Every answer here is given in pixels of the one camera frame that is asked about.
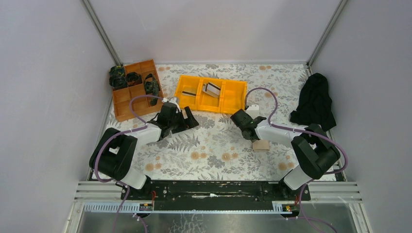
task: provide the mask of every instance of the black garment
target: black garment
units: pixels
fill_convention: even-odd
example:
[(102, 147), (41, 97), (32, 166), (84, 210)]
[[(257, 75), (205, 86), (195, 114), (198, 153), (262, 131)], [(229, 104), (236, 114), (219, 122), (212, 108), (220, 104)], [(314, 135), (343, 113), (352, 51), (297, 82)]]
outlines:
[(331, 106), (326, 77), (319, 73), (313, 74), (300, 91), (299, 106), (291, 112), (291, 122), (300, 125), (320, 124), (322, 130), (328, 131), (336, 126)]

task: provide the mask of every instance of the floral tablecloth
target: floral tablecloth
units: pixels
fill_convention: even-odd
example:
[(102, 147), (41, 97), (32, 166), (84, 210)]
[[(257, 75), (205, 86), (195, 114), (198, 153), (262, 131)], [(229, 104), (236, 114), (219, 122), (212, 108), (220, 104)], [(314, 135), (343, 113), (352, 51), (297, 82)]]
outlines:
[[(266, 87), (278, 98), (279, 109), (272, 120), (291, 124), (290, 112), (298, 106), (307, 76), (303, 65), (159, 65), (156, 66), (165, 97), (174, 95), (180, 75), (212, 77), (248, 82), (248, 90)], [(248, 103), (260, 106), (267, 117), (275, 102), (269, 93), (255, 91)], [(297, 166), (292, 149), (275, 142), (269, 152), (254, 152), (242, 138), (230, 115), (193, 111), (200, 126), (169, 135), (162, 141), (136, 148), (132, 166), (152, 179), (278, 181)], [(145, 115), (149, 120), (155, 113)], [(138, 119), (118, 122), (111, 106), (106, 128), (126, 130), (142, 126)], [(333, 175), (322, 180), (334, 181)]]

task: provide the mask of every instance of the folded black fabric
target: folded black fabric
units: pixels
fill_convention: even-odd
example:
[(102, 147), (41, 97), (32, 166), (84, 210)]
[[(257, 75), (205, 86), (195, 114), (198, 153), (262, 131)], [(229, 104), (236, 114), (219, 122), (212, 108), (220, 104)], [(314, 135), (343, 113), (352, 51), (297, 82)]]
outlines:
[(320, 124), (328, 131), (336, 126), (332, 111), (329, 85), (322, 74), (311, 75), (300, 91), (299, 106), (291, 112), (291, 122), (300, 125)]

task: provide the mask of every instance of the yellow tray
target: yellow tray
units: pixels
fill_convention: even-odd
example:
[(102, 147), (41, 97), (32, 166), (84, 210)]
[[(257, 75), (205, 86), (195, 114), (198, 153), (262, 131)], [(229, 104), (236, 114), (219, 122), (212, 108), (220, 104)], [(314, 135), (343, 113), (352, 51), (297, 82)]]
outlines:
[[(212, 97), (202, 91), (204, 83), (211, 82), (221, 88), (219, 98)], [(183, 95), (183, 91), (191, 90), (196, 96)], [(213, 79), (181, 75), (175, 96), (179, 98), (179, 106), (189, 106), (191, 110), (233, 114), (244, 109), (247, 83), (224, 79)]]

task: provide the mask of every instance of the white wall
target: white wall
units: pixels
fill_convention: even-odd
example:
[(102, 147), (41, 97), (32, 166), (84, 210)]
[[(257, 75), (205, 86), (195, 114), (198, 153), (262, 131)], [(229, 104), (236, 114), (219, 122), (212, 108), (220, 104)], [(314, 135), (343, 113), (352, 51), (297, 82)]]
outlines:
[(0, 2), (0, 232), (61, 232), (113, 61), (79, 0)]
[(312, 67), (329, 79), (333, 132), (376, 233), (411, 232), (411, 10), (411, 0), (349, 1)]
[(120, 59), (307, 61), (339, 0), (91, 0)]

